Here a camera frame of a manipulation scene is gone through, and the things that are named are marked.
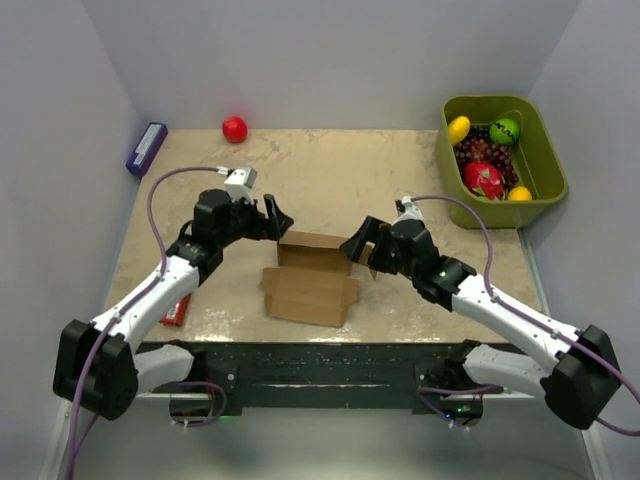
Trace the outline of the brown cardboard box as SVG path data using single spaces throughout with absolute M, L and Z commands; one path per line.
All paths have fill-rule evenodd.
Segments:
M 340 250 L 344 237 L 288 231 L 277 244 L 275 267 L 263 269 L 260 288 L 267 315 L 303 324 L 340 328 L 359 301 L 359 281 L 351 276 L 364 265 L 366 245 L 354 262 Z

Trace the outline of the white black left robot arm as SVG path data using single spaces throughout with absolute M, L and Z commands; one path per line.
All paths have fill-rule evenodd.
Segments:
M 240 239 L 280 240 L 294 220 L 274 196 L 256 202 L 227 192 L 202 192 L 161 263 L 110 310 L 84 323 L 73 320 L 61 333 L 53 391 L 76 407 L 115 420 L 135 397 L 169 383 L 200 390 L 207 368 L 188 349 L 169 344 L 138 351 L 148 332 L 180 300 L 195 292 L 223 260 L 223 250 Z

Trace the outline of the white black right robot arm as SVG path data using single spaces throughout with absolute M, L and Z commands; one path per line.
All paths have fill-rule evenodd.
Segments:
M 565 424 L 587 430 L 623 384 L 604 330 L 560 322 L 500 291 L 487 275 L 440 253 L 418 217 L 402 214 L 393 223 L 367 217 L 340 249 L 375 272 L 405 277 L 424 300 L 483 324 L 518 348 L 510 354 L 473 346 L 445 369 L 456 392 L 478 384 L 540 396 Z

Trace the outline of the red rectangular box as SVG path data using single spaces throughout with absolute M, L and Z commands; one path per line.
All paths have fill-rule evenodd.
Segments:
M 162 316 L 160 323 L 169 327 L 182 327 L 186 319 L 190 300 L 191 295 L 186 295 L 180 301 L 176 302 L 172 308 Z

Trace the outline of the purple rectangular box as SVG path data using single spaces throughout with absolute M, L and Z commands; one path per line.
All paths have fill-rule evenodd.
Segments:
M 126 161 L 127 170 L 138 178 L 144 177 L 167 135 L 164 123 L 150 122 Z

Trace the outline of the red tomato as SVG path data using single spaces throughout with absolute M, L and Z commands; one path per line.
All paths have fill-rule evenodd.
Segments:
M 224 119 L 221 125 L 224 138 L 232 144 L 239 144 L 245 141 L 248 135 L 248 126 L 239 116 L 229 116 Z

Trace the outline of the red dragon fruit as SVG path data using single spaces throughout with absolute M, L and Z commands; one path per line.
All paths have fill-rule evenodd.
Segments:
M 501 200 L 505 195 L 502 174 L 487 162 L 468 163 L 463 170 L 463 183 L 472 194 L 488 200 Z

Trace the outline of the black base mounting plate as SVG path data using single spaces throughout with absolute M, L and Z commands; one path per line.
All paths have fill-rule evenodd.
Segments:
M 480 406 L 458 400 L 503 381 L 473 378 L 463 368 L 477 342 L 272 343 L 188 342 L 194 354 L 184 392 L 208 394 L 228 415 L 248 408 L 395 409 L 426 414 L 425 401 L 454 417 Z

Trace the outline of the yellow lemon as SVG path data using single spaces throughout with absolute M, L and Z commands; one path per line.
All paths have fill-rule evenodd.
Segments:
M 471 122 L 467 116 L 458 116 L 451 120 L 447 126 L 449 141 L 452 146 L 462 142 L 469 134 Z

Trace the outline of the dark red grapes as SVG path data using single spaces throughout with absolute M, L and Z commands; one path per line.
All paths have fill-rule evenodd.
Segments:
M 508 145 L 493 143 L 487 126 L 472 126 L 468 136 L 453 146 L 453 152 L 461 177 L 468 163 L 480 161 L 498 169 L 508 189 L 515 187 L 520 181 L 515 170 L 513 149 Z

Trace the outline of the small orange fruit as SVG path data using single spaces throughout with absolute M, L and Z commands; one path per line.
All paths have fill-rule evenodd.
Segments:
M 525 186 L 516 186 L 508 193 L 508 201 L 531 201 L 532 193 Z

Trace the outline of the green striped toy ball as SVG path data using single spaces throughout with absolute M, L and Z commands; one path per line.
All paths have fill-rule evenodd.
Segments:
M 520 137 L 520 126 L 510 118 L 497 119 L 489 127 L 489 137 L 493 143 L 513 145 Z

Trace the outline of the green plastic bin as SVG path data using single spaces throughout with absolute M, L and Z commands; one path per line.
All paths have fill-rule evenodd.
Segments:
M 441 107 L 435 158 L 443 191 L 487 227 L 521 228 L 568 193 L 537 108 L 516 95 L 462 95 Z

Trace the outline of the aluminium rail frame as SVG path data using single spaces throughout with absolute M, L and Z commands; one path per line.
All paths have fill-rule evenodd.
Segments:
M 219 266 L 220 249 L 181 235 L 151 277 L 112 311 L 63 329 L 53 378 L 56 395 L 95 417 L 120 418 L 141 393 L 169 384 L 208 388 L 221 414 L 246 408 L 405 409 L 425 407 L 453 428 L 481 414 L 479 399 L 513 390 L 541 397 L 565 424 L 586 430 L 622 380 L 609 336 L 577 330 L 509 297 L 486 274 L 442 255 L 419 220 L 368 218 L 341 251 L 375 272 L 407 278 L 426 301 L 482 323 L 512 344 L 420 345 L 270 343 L 198 349 L 142 342 L 169 306 Z

